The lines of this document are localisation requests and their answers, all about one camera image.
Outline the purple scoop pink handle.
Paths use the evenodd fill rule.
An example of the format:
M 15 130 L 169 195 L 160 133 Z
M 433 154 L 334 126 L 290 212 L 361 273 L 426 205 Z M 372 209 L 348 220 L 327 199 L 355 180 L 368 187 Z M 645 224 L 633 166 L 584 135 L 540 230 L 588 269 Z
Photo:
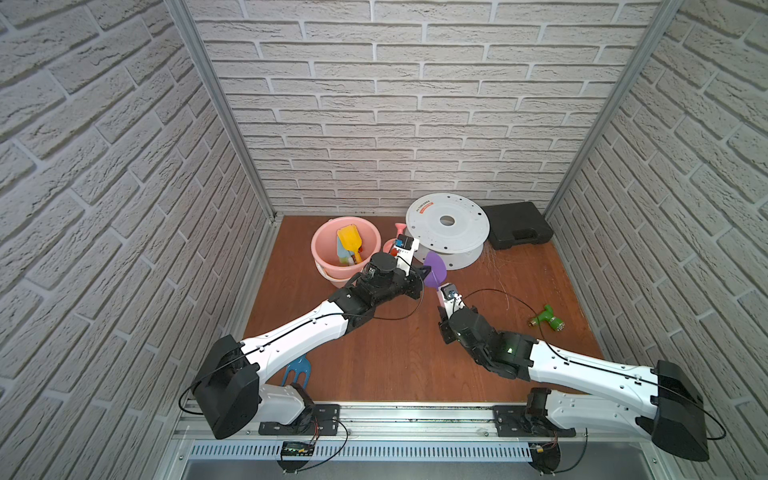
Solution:
M 425 286 L 438 290 L 447 278 L 447 267 L 443 258 L 438 253 L 429 251 L 423 266 L 430 268 L 430 272 L 424 279 Z

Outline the pink watering can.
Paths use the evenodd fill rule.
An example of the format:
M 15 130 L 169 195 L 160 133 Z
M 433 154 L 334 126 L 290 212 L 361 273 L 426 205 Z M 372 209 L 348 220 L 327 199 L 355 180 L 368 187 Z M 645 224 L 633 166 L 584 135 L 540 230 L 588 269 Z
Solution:
M 405 234 L 405 231 L 406 231 L 407 225 L 406 225 L 405 223 L 396 223 L 396 224 L 395 224 L 395 227 L 396 227 L 396 234 L 395 234 L 395 236 L 394 236 L 393 238 L 391 238 L 391 239 L 387 240 L 387 241 L 386 241 L 386 242 L 383 244 L 383 246 L 382 246 L 382 250 L 383 250 L 384 252 L 387 252 L 387 253 L 389 253 L 389 252 L 392 250 L 392 248 L 393 248 L 393 247 L 394 247 L 394 245 L 395 245 L 395 241 L 398 239 L 398 237 L 399 237 L 400 235 L 404 235 L 404 234 Z

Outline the teal trowel light handle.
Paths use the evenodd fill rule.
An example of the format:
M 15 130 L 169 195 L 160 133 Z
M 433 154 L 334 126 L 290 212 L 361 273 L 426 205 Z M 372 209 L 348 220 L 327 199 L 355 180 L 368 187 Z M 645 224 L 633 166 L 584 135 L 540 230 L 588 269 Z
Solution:
M 352 266 L 355 264 L 354 254 L 346 250 L 340 241 L 337 242 L 336 253 L 341 266 Z

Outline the yellow scoop blue tip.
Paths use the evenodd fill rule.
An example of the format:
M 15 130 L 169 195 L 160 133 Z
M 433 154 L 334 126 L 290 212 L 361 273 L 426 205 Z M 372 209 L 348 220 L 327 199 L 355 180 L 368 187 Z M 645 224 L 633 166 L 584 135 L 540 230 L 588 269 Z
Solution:
M 355 264 L 362 262 L 362 237 L 354 224 L 346 225 L 337 231 L 337 239 L 344 248 L 354 254 Z

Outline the pink plastic bucket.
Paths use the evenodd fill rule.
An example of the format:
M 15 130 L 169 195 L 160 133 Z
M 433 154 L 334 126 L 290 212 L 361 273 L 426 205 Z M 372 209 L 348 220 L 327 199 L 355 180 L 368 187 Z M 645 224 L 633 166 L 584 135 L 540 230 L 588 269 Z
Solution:
M 359 217 L 326 221 L 315 231 L 310 243 L 318 273 L 337 288 L 360 273 L 381 246 L 377 227 Z

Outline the blue fork yellow handle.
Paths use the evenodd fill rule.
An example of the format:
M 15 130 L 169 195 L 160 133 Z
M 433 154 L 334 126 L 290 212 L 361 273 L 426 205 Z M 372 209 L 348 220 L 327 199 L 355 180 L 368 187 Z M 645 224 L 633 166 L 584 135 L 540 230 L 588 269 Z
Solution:
M 303 389 L 306 389 L 311 372 L 311 362 L 305 355 L 302 355 L 286 366 L 281 385 L 287 386 L 288 384 L 298 383 Z

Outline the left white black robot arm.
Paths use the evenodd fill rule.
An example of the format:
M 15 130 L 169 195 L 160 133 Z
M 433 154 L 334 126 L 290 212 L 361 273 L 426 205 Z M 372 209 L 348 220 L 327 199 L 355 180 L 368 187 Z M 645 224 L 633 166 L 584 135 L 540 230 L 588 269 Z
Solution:
M 304 316 L 260 336 L 218 339 L 189 387 L 213 436 L 229 438 L 252 421 L 302 422 L 313 408 L 305 388 L 268 380 L 295 359 L 374 319 L 380 305 L 399 296 L 418 300 L 431 273 L 429 266 L 379 252 Z

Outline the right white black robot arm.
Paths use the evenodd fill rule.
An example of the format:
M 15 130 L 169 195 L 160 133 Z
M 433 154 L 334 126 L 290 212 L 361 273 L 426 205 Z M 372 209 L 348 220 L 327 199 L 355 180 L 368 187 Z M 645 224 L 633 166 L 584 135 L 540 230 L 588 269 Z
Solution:
M 677 364 L 617 364 L 553 347 L 532 336 L 492 327 L 476 310 L 439 309 L 444 341 L 454 341 L 487 371 L 510 380 L 564 386 L 630 413 L 630 429 L 661 450 L 694 462 L 710 460 L 703 396 Z

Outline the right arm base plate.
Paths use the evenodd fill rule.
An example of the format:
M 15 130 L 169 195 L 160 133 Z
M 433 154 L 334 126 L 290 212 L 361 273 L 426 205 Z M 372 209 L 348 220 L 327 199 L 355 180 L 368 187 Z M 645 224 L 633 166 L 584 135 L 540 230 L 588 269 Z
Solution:
M 497 436 L 501 438 L 573 438 L 573 428 L 557 427 L 546 416 L 528 412 L 525 405 L 493 405 L 491 407 Z

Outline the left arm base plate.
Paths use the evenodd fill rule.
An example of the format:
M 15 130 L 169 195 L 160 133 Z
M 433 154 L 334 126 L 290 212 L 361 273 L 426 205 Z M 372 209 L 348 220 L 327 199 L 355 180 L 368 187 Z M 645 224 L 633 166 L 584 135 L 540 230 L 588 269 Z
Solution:
M 336 436 L 340 410 L 339 404 L 314 404 L 289 424 L 261 422 L 258 432 L 262 436 Z

